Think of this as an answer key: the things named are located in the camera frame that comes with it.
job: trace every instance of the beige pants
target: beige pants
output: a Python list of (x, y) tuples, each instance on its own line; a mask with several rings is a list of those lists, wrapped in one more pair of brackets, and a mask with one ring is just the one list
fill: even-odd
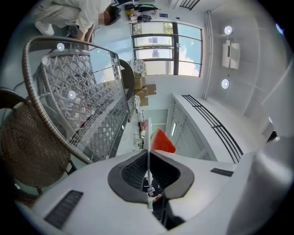
[(36, 21), (54, 24), (63, 28), (67, 25), (75, 25), (79, 13), (79, 8), (44, 1), (34, 11), (33, 15)]

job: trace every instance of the sky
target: sky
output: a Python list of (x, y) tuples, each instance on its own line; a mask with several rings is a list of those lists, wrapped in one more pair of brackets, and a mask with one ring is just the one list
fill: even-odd
[[(179, 34), (200, 38), (198, 31), (194, 31), (195, 28), (189, 26), (178, 25)], [(201, 42), (198, 40), (193, 40), (190, 38), (179, 37), (180, 51), (179, 57), (180, 61), (187, 62), (201, 62)], [(199, 76), (200, 66), (192, 63), (179, 63), (179, 74), (189, 75), (189, 76)]]

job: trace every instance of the black slot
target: black slot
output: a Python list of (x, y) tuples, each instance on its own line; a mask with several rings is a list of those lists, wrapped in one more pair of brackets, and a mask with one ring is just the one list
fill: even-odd
[(233, 171), (227, 171), (227, 170), (218, 169), (218, 168), (213, 168), (210, 172), (225, 175), (225, 176), (229, 176), (229, 177), (231, 177), (234, 174)]
[(61, 229), (83, 194), (82, 192), (74, 190), (69, 191), (44, 220), (54, 227)]
[(231, 46), (228, 46), (228, 57), (230, 57)]

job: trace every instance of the white cabinet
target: white cabinet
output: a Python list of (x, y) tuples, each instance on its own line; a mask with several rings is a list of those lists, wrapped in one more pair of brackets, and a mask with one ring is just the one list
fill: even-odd
[(171, 123), (168, 127), (170, 131), (167, 134), (176, 148), (175, 154), (185, 157), (210, 160), (199, 135), (191, 125), (187, 116), (176, 103), (174, 103), (171, 115)]

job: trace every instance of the air vent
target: air vent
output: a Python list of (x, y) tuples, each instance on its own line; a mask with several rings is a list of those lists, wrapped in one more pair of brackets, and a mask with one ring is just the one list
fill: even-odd
[(180, 6), (192, 10), (199, 1), (200, 0), (183, 0)]

